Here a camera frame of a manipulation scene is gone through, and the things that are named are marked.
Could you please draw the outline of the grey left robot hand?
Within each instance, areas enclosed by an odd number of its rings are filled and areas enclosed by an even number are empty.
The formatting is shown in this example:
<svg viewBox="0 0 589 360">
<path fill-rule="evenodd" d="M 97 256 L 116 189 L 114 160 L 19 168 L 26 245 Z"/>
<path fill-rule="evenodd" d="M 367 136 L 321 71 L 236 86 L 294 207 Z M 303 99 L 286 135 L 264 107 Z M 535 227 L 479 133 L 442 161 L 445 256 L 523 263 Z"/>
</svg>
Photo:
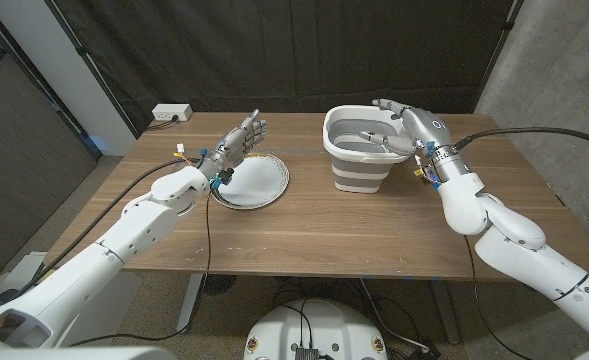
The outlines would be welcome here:
<svg viewBox="0 0 589 360">
<path fill-rule="evenodd" d="M 200 162 L 198 169 L 210 184 L 220 179 L 221 172 L 227 172 L 240 165 L 245 156 L 266 136 L 267 122 L 259 120 L 260 111 L 255 109 L 242 123 L 223 135 L 214 148 Z"/>
</svg>

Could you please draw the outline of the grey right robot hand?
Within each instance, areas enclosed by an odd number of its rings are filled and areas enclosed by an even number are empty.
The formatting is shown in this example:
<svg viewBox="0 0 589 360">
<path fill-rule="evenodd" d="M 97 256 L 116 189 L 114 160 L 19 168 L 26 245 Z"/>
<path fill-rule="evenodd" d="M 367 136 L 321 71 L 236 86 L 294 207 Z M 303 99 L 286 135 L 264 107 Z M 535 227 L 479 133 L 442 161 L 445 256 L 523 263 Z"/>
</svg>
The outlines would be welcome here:
<svg viewBox="0 0 589 360">
<path fill-rule="evenodd" d="M 417 174 L 426 183 L 444 185 L 450 181 L 461 184 L 479 182 L 478 176 L 455 149 L 448 128 L 437 115 L 388 99 L 377 99 L 372 103 L 380 110 L 391 111 L 392 120 L 401 120 L 407 137 L 361 131 L 360 138 L 398 155 L 414 154 L 420 167 Z"/>
</svg>

